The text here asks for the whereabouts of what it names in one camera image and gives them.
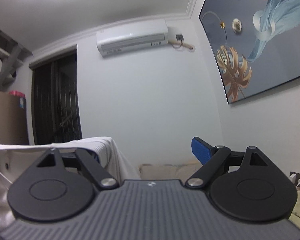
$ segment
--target pink object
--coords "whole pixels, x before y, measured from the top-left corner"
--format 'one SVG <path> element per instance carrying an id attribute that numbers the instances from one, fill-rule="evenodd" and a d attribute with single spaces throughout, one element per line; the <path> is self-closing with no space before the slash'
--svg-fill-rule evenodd
<path id="1" fill-rule="evenodd" d="M 21 97 L 21 98 L 26 98 L 26 95 L 24 93 L 21 93 L 19 91 L 13 90 L 9 92 L 10 95 Z"/>

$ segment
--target white cloth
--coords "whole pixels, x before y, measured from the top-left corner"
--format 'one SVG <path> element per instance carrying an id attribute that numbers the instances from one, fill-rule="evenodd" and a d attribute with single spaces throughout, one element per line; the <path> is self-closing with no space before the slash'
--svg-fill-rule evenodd
<path id="1" fill-rule="evenodd" d="M 0 228 L 5 228 L 14 221 L 7 202 L 11 182 L 13 183 L 46 149 L 52 147 L 92 150 L 98 154 L 102 167 L 120 183 L 125 179 L 140 179 L 140 173 L 133 168 L 110 137 L 94 137 L 39 146 L 0 145 Z"/>

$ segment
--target dark window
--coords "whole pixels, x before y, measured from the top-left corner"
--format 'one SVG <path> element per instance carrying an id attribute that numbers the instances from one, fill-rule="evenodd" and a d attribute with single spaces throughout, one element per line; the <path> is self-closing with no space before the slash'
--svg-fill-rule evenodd
<path id="1" fill-rule="evenodd" d="M 82 139 L 76 51 L 32 67 L 32 122 L 36 145 Z"/>

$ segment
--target framed artwork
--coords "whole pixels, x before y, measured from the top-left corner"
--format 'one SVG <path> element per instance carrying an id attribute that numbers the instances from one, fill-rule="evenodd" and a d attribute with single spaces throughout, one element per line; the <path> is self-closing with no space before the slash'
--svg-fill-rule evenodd
<path id="1" fill-rule="evenodd" d="M 228 103 L 300 77 L 300 0 L 205 0 L 199 19 Z"/>

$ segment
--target crown molding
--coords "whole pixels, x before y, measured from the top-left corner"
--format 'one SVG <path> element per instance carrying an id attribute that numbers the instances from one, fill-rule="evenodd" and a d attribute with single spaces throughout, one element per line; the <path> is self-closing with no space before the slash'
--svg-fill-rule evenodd
<path id="1" fill-rule="evenodd" d="M 165 19 L 166 21 L 179 21 L 179 20 L 189 20 L 192 16 L 194 6 L 197 0 L 189 0 L 188 6 L 185 13 L 180 14 L 161 14 L 161 15 L 151 15 L 145 17 L 132 18 L 127 20 L 122 20 L 114 23 L 109 23 L 105 25 L 100 25 L 91 29 L 84 30 L 75 34 L 71 34 L 52 43 L 49 43 L 39 49 L 33 51 L 33 60 L 37 61 L 41 58 L 45 58 L 51 54 L 56 54 L 58 51 L 63 51 L 67 48 L 73 47 L 77 44 L 78 40 L 94 35 L 97 31 L 102 29 L 115 27 L 122 24 L 128 24 L 138 21 L 146 21 L 153 19 Z"/>

